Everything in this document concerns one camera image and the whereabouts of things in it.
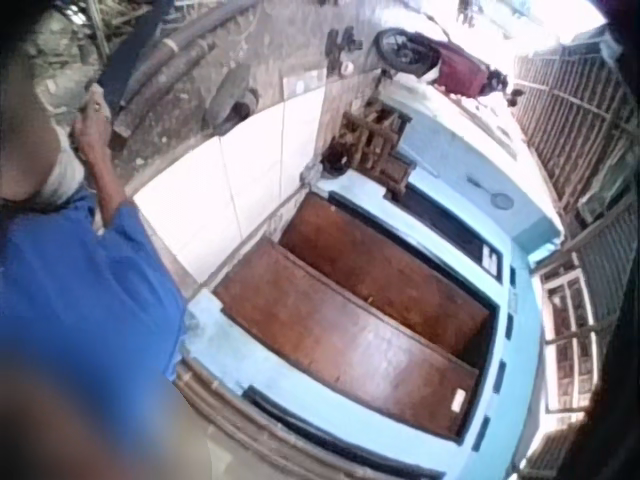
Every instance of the light blue wall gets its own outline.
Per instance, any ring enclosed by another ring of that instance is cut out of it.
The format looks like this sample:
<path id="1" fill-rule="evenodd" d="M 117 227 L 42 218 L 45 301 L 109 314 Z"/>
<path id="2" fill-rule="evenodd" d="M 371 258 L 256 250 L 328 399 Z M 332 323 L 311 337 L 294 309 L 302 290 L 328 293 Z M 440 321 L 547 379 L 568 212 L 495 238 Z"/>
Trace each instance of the light blue wall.
<path id="1" fill-rule="evenodd" d="M 512 157 L 432 88 L 391 85 L 381 98 L 412 117 L 398 150 L 473 203 L 526 253 L 560 235 L 549 193 L 523 144 L 514 140 Z M 489 193 L 470 184 L 468 176 L 490 192 L 511 196 L 513 209 L 494 208 Z"/>
<path id="2" fill-rule="evenodd" d="M 512 255 L 515 254 L 520 259 L 523 254 L 504 232 L 464 198 L 422 170 L 417 170 L 411 176 L 411 182 L 448 205 L 499 248 L 505 260 L 503 278 L 509 278 Z M 220 312 L 220 303 L 209 292 L 201 292 L 189 305 L 186 341 L 188 354 L 197 358 L 236 393 L 241 394 L 247 387 L 254 385 L 285 408 L 348 442 L 407 463 L 447 472 L 447 480 L 500 478 L 494 474 L 504 471 L 513 453 L 524 422 L 523 412 L 526 412 L 528 405 L 527 391 L 530 395 L 533 384 L 533 373 L 529 372 L 535 371 L 537 353 L 527 345 L 535 343 L 533 340 L 536 335 L 539 336 L 540 324 L 537 310 L 526 303 L 529 297 L 524 293 L 519 295 L 519 303 L 525 301 L 525 304 L 520 309 L 514 339 L 509 344 L 504 339 L 508 282 L 505 282 L 506 286 L 498 284 L 456 248 L 385 200 L 384 189 L 359 174 L 349 172 L 337 180 L 321 181 L 318 187 L 338 191 L 366 207 L 406 240 L 455 269 L 504 307 L 501 308 L 498 319 L 495 355 L 488 365 L 486 388 L 480 395 L 478 413 L 471 423 L 464 444 L 458 446 L 399 424 L 321 385 L 271 353 L 226 318 Z M 519 290 L 529 288 L 525 272 L 526 268 L 522 267 Z M 495 398 L 491 392 L 493 381 L 500 358 L 505 355 L 510 357 L 503 395 L 509 396 Z M 493 412 L 501 405 L 501 416 L 502 410 L 509 410 L 504 412 L 506 420 L 493 421 L 482 451 L 480 454 L 472 454 L 471 445 L 485 412 Z M 486 464 L 492 462 L 491 456 L 485 453 L 494 450 L 500 450 L 501 454 L 491 453 L 495 461 L 489 467 Z M 484 470 L 477 470 L 474 465 L 479 465 Z M 481 472 L 488 472 L 491 476 L 485 476 Z"/>
<path id="3" fill-rule="evenodd" d="M 507 364 L 504 383 L 500 395 L 492 396 L 487 409 L 491 423 L 480 452 L 471 453 L 462 470 L 464 480 L 504 478 L 524 426 L 540 361 L 542 315 L 529 278 L 529 261 L 514 245 L 511 262 L 517 272 L 518 302 L 513 335 L 501 355 Z"/>

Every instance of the wooden board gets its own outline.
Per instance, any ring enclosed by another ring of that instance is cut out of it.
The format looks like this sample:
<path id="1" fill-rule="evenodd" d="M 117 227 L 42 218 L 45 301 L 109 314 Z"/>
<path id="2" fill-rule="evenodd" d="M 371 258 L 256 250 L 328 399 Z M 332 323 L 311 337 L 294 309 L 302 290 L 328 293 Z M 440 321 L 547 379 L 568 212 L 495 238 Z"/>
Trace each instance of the wooden board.
<path id="1" fill-rule="evenodd" d="M 329 388 L 398 422 L 455 437 L 477 371 L 279 245 L 261 240 L 215 294 L 230 318 Z M 464 395 L 458 412 L 456 394 Z"/>
<path id="2" fill-rule="evenodd" d="M 307 195 L 280 244 L 372 307 L 459 356 L 489 312 L 391 240 Z"/>

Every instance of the pipe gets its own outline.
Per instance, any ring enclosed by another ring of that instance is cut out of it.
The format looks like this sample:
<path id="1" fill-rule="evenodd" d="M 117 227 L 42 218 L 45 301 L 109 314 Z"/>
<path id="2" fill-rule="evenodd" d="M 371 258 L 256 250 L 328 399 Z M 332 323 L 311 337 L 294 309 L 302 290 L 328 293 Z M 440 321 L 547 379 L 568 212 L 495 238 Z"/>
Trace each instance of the pipe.
<path id="1" fill-rule="evenodd" d="M 153 0 L 152 9 L 137 18 L 133 31 L 109 57 L 98 78 L 98 85 L 104 89 L 104 99 L 114 115 L 120 110 L 120 102 L 135 73 L 140 52 L 151 43 L 158 25 L 173 4 L 174 0 Z"/>
<path id="2" fill-rule="evenodd" d="M 131 77 L 121 100 L 127 105 L 160 68 L 194 39 L 254 7 L 258 0 L 234 0 L 212 8 L 163 39 Z"/>
<path id="3" fill-rule="evenodd" d="M 129 138 L 149 110 L 169 93 L 173 85 L 213 51 L 214 38 L 215 32 L 212 32 L 197 39 L 162 67 L 131 104 L 120 113 L 113 124 L 113 131 L 123 139 Z"/>

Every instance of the motorcycle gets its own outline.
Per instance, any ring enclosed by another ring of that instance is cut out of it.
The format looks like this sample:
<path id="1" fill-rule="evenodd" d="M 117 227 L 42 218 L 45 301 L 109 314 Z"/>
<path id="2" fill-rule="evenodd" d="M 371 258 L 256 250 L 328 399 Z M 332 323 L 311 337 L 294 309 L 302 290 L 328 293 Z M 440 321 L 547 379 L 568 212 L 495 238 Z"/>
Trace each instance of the motorcycle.
<path id="1" fill-rule="evenodd" d="M 451 41 L 389 28 L 378 33 L 375 47 L 390 69 L 439 85 L 450 94 L 479 98 L 502 92 L 509 106 L 515 106 L 517 98 L 524 94 L 514 89 L 507 95 L 509 80 L 504 73 Z"/>

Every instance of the white tile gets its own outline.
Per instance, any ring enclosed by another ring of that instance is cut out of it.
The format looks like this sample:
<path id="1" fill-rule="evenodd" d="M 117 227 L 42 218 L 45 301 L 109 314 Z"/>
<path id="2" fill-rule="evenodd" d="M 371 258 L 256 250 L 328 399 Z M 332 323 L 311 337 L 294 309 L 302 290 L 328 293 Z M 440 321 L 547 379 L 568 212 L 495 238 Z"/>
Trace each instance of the white tile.
<path id="1" fill-rule="evenodd" d="M 222 153 L 234 193 L 259 180 L 282 158 L 283 104 L 260 112 L 222 137 Z"/>
<path id="2" fill-rule="evenodd" d="M 220 266 L 242 239 L 233 206 L 229 204 L 224 210 L 216 208 L 215 212 L 215 216 L 210 217 L 176 253 L 178 260 L 199 283 Z"/>
<path id="3" fill-rule="evenodd" d="M 158 236 L 176 253 L 206 223 L 213 208 L 231 203 L 219 139 L 209 140 L 178 160 L 134 200 Z"/>
<path id="4" fill-rule="evenodd" d="M 280 198 L 284 200 L 300 186 L 300 172 L 296 168 L 284 169 L 280 180 Z"/>
<path id="5" fill-rule="evenodd" d="M 249 235 L 280 203 L 280 168 L 275 165 L 259 181 L 233 195 L 243 238 Z"/>
<path id="6" fill-rule="evenodd" d="M 284 104 L 281 198 L 295 190 L 300 172 L 313 158 L 324 94 L 319 88 Z"/>

